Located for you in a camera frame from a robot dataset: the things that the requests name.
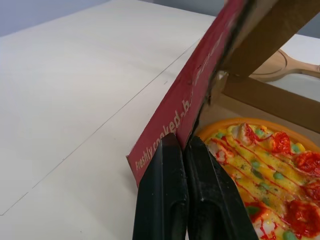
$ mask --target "toy pizza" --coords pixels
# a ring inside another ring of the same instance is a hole
[[[275,123],[234,118],[198,136],[235,182],[261,240],[320,240],[320,149]]]

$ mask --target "tomato topping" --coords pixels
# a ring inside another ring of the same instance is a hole
[[[308,202],[293,200],[287,203],[284,220],[296,234],[313,238],[320,234],[320,209]]]
[[[283,132],[276,132],[273,135],[272,152],[275,154],[290,154],[291,143],[289,136]]]
[[[311,176],[320,177],[320,153],[305,151],[294,160],[296,167]]]
[[[302,188],[307,196],[309,196],[313,200],[320,201],[320,179],[311,181],[304,185]]]

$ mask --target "table surface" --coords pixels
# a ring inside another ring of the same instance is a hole
[[[213,20],[114,0],[0,38],[0,239],[132,237],[125,156]],[[320,63],[319,39],[282,49]],[[273,84],[320,101],[317,81]]]

